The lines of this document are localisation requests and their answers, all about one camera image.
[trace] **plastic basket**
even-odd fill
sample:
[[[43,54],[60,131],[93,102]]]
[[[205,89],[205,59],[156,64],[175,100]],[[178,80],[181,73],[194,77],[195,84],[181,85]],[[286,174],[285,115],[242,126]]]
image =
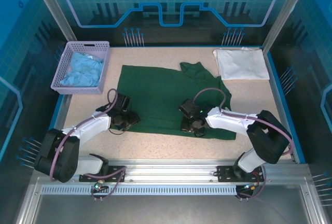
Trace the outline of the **plastic basket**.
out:
[[[60,81],[70,70],[70,62],[74,52],[87,53],[104,60],[103,70],[97,87],[62,86]],[[103,93],[107,68],[109,64],[109,42],[107,41],[69,41],[61,55],[61,59],[53,78],[51,89],[59,94],[101,94]]]

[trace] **blue cloth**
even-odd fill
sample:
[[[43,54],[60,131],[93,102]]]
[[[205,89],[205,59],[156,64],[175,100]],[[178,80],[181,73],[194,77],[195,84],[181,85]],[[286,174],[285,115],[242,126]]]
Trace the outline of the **blue cloth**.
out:
[[[72,70],[60,81],[61,85],[73,87],[97,87],[104,60],[89,54],[74,52]]]

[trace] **speckled tabletop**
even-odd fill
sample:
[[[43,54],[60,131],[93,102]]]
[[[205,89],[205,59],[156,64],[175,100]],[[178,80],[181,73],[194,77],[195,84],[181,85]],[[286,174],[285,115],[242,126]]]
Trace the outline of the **speckled tabletop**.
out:
[[[65,127],[86,119],[107,103],[107,91],[118,85],[122,65],[165,67],[180,70],[180,62],[201,62],[218,76],[213,56],[215,48],[111,48],[110,63],[102,95],[73,95]],[[232,94],[231,106],[239,113],[259,113],[262,109],[278,112],[269,81],[225,81]],[[236,140],[201,139],[163,134],[102,132],[88,141],[82,154],[96,153],[109,159],[236,159],[252,147],[249,139],[238,134]]]

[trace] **white towel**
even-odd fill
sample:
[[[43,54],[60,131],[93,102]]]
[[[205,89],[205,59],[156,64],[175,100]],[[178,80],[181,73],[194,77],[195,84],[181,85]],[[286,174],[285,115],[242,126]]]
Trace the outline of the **white towel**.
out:
[[[219,48],[213,51],[222,80],[269,80],[261,49]]]

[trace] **green cloth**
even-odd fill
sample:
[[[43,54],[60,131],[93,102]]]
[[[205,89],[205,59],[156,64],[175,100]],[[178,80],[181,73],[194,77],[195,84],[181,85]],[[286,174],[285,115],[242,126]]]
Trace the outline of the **green cloth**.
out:
[[[214,78],[199,62],[180,63],[181,71],[162,67],[122,66],[118,92],[131,98],[130,109],[138,113],[141,121],[129,131],[191,136],[180,130],[183,114],[178,107],[186,99],[193,99],[204,88],[220,88],[226,94],[224,107],[230,109],[231,94],[220,76]],[[218,106],[223,96],[218,91],[205,91],[197,105]],[[203,138],[232,140],[236,134],[222,129],[209,129]]]

